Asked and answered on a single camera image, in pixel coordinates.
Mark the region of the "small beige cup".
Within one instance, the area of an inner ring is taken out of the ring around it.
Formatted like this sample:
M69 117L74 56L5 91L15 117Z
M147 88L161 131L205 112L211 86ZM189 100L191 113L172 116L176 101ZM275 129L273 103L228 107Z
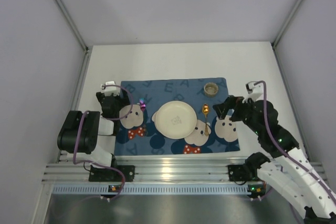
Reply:
M209 82L204 85L204 93L207 97L215 97L218 93L218 90L218 85L213 82Z

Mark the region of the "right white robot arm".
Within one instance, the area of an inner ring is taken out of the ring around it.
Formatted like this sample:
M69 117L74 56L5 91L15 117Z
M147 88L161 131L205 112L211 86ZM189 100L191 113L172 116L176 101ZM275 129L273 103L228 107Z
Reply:
M256 135L261 152L251 154L244 168L251 178L268 183L294 208L304 223L335 223L335 193L306 158L297 140L278 123L278 111L266 99L246 102L230 95L213 106L220 119L229 111Z

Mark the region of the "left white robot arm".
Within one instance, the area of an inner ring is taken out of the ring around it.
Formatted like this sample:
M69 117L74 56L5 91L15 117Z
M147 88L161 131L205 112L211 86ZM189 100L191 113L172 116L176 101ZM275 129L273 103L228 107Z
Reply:
M61 151L75 154L75 164L87 162L100 169L117 168L115 156L99 146L98 136L117 135L121 127L119 111L130 104L129 96L125 91L117 95L97 92L96 98L101 113L69 111L58 134L57 146Z

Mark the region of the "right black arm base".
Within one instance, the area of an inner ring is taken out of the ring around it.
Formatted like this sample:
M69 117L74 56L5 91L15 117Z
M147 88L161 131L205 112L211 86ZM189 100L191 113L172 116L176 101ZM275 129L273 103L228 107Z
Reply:
M228 165L228 176L230 182L243 185L247 182L260 182L257 176L257 169L246 164Z

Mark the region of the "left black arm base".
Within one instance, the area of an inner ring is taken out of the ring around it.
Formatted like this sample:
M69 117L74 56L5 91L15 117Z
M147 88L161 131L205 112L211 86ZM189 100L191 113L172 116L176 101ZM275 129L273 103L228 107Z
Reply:
M111 166L118 169L125 176L126 182L133 181L135 176L134 165L119 165L116 157L113 155ZM114 170L102 168L97 165L91 165L88 180L90 182L122 182L122 176Z

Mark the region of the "blue cartoon placemat cloth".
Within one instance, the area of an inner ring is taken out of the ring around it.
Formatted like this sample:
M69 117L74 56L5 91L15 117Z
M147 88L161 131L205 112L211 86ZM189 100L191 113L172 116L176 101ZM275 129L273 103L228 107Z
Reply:
M122 81L134 105L120 112L116 156L207 154L240 150L237 126L212 107L228 97L225 78Z

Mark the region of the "gold spoon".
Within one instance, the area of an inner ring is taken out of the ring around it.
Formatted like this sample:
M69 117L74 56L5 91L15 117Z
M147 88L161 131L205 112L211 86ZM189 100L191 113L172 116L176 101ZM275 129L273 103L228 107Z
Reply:
M202 113L205 116L205 135L209 136L209 126L207 124L207 116L209 114L209 106L208 104L204 103L202 106Z

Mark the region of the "iridescent purple fork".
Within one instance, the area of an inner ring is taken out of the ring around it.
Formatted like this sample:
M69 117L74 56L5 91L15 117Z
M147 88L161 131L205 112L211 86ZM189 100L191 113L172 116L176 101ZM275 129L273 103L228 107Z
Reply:
M139 104L140 104L140 110L142 111L143 114L143 123L142 123L142 128L144 132L144 136L147 136L147 128L146 128L146 104L143 98L139 99Z

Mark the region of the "cream round plate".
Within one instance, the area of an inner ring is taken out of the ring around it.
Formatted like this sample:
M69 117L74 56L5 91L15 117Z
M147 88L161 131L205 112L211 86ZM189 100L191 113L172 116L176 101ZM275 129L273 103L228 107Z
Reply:
M195 110L182 101L165 103L153 114L152 120L159 133L174 140L189 136L197 124Z

